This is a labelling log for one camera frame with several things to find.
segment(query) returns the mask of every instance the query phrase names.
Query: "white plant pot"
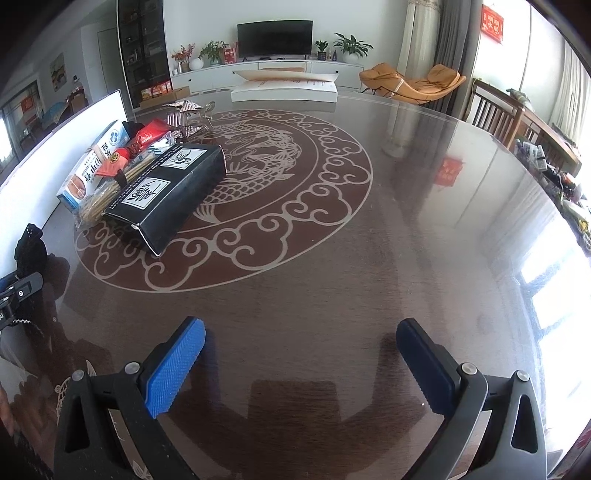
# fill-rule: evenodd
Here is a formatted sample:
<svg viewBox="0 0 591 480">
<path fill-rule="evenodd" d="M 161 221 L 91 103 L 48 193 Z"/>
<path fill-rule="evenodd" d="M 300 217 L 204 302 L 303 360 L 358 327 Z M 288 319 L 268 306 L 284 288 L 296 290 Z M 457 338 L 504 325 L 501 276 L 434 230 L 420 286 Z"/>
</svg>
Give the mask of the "white plant pot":
<svg viewBox="0 0 591 480">
<path fill-rule="evenodd" d="M 348 51 L 343 52 L 343 61 L 345 63 L 358 64 L 359 55 L 357 55 L 356 53 L 349 53 Z"/>
<path fill-rule="evenodd" d="M 189 62 L 189 68 L 191 70 L 200 70 L 200 69 L 202 69 L 203 68 L 203 60 L 200 59 L 199 57 L 191 60 Z"/>
</svg>

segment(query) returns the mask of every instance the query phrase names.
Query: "potted plant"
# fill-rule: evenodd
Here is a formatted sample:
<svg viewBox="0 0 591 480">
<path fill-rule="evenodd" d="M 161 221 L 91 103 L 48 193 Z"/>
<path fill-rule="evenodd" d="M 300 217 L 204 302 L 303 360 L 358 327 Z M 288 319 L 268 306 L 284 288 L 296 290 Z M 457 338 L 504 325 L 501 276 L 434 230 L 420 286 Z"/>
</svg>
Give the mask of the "potted plant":
<svg viewBox="0 0 591 480">
<path fill-rule="evenodd" d="M 314 45 L 318 47 L 316 58 L 318 60 L 326 60 L 326 49 L 329 47 L 329 43 L 327 41 L 316 40 Z"/>
<path fill-rule="evenodd" d="M 343 50 L 343 61 L 345 63 L 358 63 L 361 57 L 368 56 L 370 49 L 374 49 L 365 40 L 358 41 L 353 35 L 351 35 L 351 38 L 347 38 L 337 33 L 336 36 L 339 39 L 335 42 L 335 47 L 340 47 Z"/>
<path fill-rule="evenodd" d="M 189 71 L 189 58 L 193 55 L 193 50 L 195 50 L 195 43 L 190 43 L 187 48 L 181 45 L 181 49 L 175 51 L 171 55 L 171 57 L 178 62 L 179 73 L 186 73 Z"/>
<path fill-rule="evenodd" d="M 209 64 L 211 66 L 220 65 L 220 53 L 225 45 L 226 43 L 223 41 L 211 41 L 203 47 L 199 54 L 199 58 L 201 59 L 206 56 L 209 59 Z"/>
</svg>

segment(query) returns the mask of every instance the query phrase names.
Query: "round dining table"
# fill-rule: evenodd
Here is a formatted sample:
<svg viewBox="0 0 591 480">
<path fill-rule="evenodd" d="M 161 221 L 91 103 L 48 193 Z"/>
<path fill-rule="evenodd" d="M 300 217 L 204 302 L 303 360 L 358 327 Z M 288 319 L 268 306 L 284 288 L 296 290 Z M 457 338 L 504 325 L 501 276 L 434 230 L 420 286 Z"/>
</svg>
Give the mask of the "round dining table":
<svg viewBox="0 0 591 480">
<path fill-rule="evenodd" d="M 398 352 L 413 317 L 457 362 L 529 374 L 550 472 L 591 419 L 591 268 L 527 169 L 483 130 L 369 94 L 191 100 L 216 102 L 198 142 L 222 146 L 227 176 L 162 256 L 105 221 L 77 231 L 61 205 L 43 227 L 42 301 L 0 338 L 2 386 L 36 454 L 53 467 L 73 371 L 141 362 L 194 316 L 207 362 L 158 421 L 199 478 L 402 478 L 443 419 Z"/>
</svg>

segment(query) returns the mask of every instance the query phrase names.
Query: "circular table pattern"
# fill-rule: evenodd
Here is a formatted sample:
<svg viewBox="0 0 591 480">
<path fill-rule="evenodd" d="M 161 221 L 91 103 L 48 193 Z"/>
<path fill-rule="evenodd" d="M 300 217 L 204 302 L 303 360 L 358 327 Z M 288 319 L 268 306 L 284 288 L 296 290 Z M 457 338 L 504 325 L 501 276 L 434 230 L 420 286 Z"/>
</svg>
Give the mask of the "circular table pattern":
<svg viewBox="0 0 591 480">
<path fill-rule="evenodd" d="M 135 291 L 197 290 L 285 263 L 350 221 L 372 184 L 371 161 L 353 137 L 302 113 L 218 113 L 206 143 L 222 146 L 227 177 L 160 257 L 105 221 L 79 232 L 88 271 Z"/>
</svg>

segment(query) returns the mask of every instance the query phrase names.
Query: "silver screw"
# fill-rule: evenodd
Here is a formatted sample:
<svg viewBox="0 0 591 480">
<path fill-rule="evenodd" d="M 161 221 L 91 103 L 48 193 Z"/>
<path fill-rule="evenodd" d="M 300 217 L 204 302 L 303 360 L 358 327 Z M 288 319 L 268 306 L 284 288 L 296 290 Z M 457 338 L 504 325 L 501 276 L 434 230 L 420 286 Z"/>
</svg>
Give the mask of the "silver screw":
<svg viewBox="0 0 591 480">
<path fill-rule="evenodd" d="M 518 370 L 517 371 L 517 378 L 519 378 L 522 382 L 527 382 L 530 380 L 530 375 L 528 372 L 525 372 L 523 370 Z"/>
<path fill-rule="evenodd" d="M 72 380 L 74 382 L 78 382 L 78 381 L 82 380 L 83 377 L 84 377 L 84 370 L 76 370 L 74 373 L 72 373 Z"/>
<path fill-rule="evenodd" d="M 476 375 L 476 372 L 478 372 L 478 369 L 476 368 L 476 365 L 474 365 L 474 364 L 465 363 L 465 364 L 462 364 L 462 372 L 464 372 L 466 375 Z"/>
<path fill-rule="evenodd" d="M 128 375 L 133 375 L 139 372 L 139 363 L 138 362 L 130 362 L 125 365 L 125 373 Z"/>
</svg>

